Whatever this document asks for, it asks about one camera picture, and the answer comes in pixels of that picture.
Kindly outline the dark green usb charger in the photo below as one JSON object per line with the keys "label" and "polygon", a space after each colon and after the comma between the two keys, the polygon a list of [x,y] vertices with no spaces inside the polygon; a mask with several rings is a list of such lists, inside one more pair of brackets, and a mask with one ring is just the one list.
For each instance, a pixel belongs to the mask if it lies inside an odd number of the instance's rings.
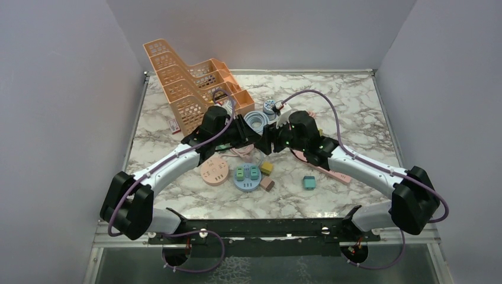
{"label": "dark green usb charger", "polygon": [[232,148],[231,145],[221,145],[216,147],[216,151],[227,151]]}

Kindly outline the teal blue usb charger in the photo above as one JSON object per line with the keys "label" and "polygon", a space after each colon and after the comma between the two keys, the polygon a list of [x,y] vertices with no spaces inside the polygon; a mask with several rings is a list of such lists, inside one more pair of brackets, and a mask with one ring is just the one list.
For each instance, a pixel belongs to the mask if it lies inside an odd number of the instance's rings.
{"label": "teal blue usb charger", "polygon": [[313,190],[316,188],[316,178],[314,176],[303,177],[303,188],[305,190]]}

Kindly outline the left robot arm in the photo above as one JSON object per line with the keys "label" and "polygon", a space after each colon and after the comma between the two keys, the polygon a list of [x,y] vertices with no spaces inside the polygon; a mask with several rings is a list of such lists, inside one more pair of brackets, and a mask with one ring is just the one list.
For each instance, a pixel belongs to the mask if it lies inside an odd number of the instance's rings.
{"label": "left robot arm", "polygon": [[211,106],[201,124],[162,160],[133,174],[117,173],[99,216],[108,223],[108,235],[136,240],[145,233],[163,233],[172,243],[185,238],[186,227],[172,210],[154,209],[153,201],[169,184],[208,160],[217,146],[241,148],[261,138],[243,116]]}

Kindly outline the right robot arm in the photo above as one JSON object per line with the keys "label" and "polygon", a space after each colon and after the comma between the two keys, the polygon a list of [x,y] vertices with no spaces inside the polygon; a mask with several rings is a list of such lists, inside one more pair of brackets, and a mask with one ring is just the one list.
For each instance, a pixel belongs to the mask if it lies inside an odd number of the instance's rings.
{"label": "right robot arm", "polygon": [[308,164],[348,175],[376,189],[389,200],[371,206],[354,207],[342,224],[343,236],[355,241],[376,228],[398,227],[419,235],[440,205],[427,172],[421,167],[392,167],[321,135],[317,124],[305,111],[294,112],[282,126],[266,125],[255,147],[264,154],[285,148],[300,151]]}

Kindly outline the round blue patterned tin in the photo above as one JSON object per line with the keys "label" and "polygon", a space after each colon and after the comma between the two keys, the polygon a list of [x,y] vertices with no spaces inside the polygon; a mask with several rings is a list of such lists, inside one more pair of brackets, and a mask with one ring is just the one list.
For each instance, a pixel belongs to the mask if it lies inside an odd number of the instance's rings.
{"label": "round blue patterned tin", "polygon": [[274,106],[275,106],[274,100],[270,99],[263,102],[262,111],[270,121],[273,121],[276,118],[276,113],[273,110]]}

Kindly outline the yellow usb charger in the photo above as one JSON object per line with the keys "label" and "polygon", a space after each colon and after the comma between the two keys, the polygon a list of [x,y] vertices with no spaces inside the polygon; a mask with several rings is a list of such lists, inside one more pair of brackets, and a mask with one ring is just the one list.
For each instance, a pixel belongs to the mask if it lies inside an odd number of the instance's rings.
{"label": "yellow usb charger", "polygon": [[259,168],[264,175],[269,176],[273,171],[273,164],[269,162],[263,162]]}

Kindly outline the pink power strip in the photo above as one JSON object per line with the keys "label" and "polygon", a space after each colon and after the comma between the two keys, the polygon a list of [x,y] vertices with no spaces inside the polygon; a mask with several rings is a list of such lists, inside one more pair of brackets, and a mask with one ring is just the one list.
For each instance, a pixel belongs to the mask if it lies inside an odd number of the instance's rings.
{"label": "pink power strip", "polygon": [[352,180],[352,178],[351,178],[350,176],[348,176],[348,175],[344,175],[344,174],[339,173],[339,172],[334,172],[334,171],[332,171],[332,170],[326,170],[326,169],[324,169],[324,168],[322,168],[322,167],[318,167],[318,166],[314,166],[314,165],[312,165],[312,164],[309,164],[309,163],[306,161],[306,159],[305,159],[305,157],[304,157],[303,153],[302,153],[302,152],[300,152],[300,151],[293,150],[293,151],[292,151],[292,153],[293,153],[293,155],[295,156],[295,158],[296,158],[298,161],[300,161],[302,164],[304,164],[304,165],[306,165],[306,166],[308,166],[308,167],[310,167],[310,168],[312,168],[312,169],[315,169],[316,171],[318,171],[318,172],[320,172],[320,173],[323,173],[323,174],[325,174],[326,176],[328,176],[328,177],[330,177],[330,178],[332,178],[332,179],[334,179],[334,180],[336,180],[336,181],[338,181],[338,182],[340,182],[340,183],[342,183],[342,184],[347,185],[347,184],[348,184],[348,183],[350,183],[350,181]]}

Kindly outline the blue round power socket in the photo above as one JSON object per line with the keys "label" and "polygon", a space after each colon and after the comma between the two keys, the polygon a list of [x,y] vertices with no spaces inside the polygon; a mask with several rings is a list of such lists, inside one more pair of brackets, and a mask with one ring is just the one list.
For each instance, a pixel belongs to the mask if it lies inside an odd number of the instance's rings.
{"label": "blue round power socket", "polygon": [[244,173],[245,173],[245,177],[246,177],[245,180],[242,182],[238,182],[235,180],[235,178],[234,178],[235,170],[233,171],[233,183],[238,190],[240,190],[242,192],[252,192],[259,187],[260,181],[262,180],[262,173],[261,172],[260,172],[260,178],[258,180],[251,180],[249,178],[249,167],[253,166],[253,165],[257,167],[257,165],[255,165],[253,163],[243,163],[240,165],[240,167],[244,168]]}

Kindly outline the pink round power socket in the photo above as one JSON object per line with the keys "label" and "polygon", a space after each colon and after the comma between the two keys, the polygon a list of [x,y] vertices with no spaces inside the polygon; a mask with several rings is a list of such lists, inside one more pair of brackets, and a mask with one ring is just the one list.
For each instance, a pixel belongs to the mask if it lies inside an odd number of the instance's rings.
{"label": "pink round power socket", "polygon": [[203,181],[210,186],[222,185],[229,178],[228,163],[220,157],[212,157],[200,166]]}

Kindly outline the brown pink usb charger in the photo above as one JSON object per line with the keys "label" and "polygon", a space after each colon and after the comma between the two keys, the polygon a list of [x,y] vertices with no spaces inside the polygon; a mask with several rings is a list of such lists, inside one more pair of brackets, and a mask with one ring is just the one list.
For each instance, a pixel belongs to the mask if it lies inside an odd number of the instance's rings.
{"label": "brown pink usb charger", "polygon": [[269,176],[263,176],[259,186],[267,192],[275,186],[275,182]]}

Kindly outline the orange plastic file organizer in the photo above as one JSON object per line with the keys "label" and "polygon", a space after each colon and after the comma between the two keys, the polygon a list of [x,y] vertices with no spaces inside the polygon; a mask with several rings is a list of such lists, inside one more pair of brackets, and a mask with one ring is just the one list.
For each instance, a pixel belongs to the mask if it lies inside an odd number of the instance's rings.
{"label": "orange plastic file organizer", "polygon": [[240,87],[224,62],[208,59],[188,65],[162,38],[143,47],[183,134],[191,133],[200,125],[217,89],[231,95],[238,114],[255,110],[253,98]]}

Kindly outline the red white small box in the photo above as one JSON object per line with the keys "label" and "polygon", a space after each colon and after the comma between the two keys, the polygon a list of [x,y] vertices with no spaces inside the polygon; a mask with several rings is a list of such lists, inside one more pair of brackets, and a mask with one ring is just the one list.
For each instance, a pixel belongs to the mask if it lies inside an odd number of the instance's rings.
{"label": "red white small box", "polygon": [[176,134],[181,131],[176,119],[169,120],[168,124],[169,124],[169,128],[170,128],[172,134]]}

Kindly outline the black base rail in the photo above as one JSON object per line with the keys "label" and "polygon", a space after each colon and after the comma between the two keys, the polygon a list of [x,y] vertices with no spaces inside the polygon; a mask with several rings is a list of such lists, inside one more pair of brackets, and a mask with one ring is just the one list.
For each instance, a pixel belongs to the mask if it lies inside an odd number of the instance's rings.
{"label": "black base rail", "polygon": [[148,243],[168,256],[193,258],[341,255],[341,247],[380,240],[348,235],[341,218],[184,220],[176,237],[151,234]]}

